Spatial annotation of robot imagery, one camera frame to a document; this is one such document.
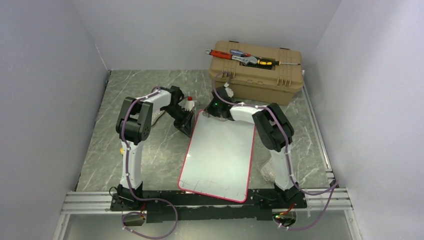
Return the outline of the red framed whiteboard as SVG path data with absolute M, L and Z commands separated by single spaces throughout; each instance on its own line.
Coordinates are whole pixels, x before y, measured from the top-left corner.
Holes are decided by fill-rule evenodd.
M 255 125 L 220 120 L 200 111 L 177 186 L 180 190 L 243 203 L 247 199 Z

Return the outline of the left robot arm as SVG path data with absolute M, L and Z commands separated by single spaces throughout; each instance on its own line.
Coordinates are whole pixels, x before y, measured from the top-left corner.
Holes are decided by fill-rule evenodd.
M 131 210 L 144 203 L 142 151 L 152 130 L 153 114 L 163 111 L 173 119 L 173 126 L 187 137 L 194 131 L 195 100 L 177 86 L 155 87 L 142 97 L 126 97 L 115 130 L 123 149 L 122 176 L 117 194 Z

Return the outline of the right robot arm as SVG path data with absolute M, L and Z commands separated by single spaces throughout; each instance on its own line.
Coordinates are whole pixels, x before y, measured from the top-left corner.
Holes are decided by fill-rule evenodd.
M 214 88 L 212 96 L 213 100 L 205 110 L 208 116 L 255 125 L 262 144 L 270 151 L 276 203 L 282 208 L 289 207 L 295 201 L 295 195 L 300 192 L 290 160 L 294 128 L 279 105 L 234 102 L 229 96 L 228 88 L 224 86 Z

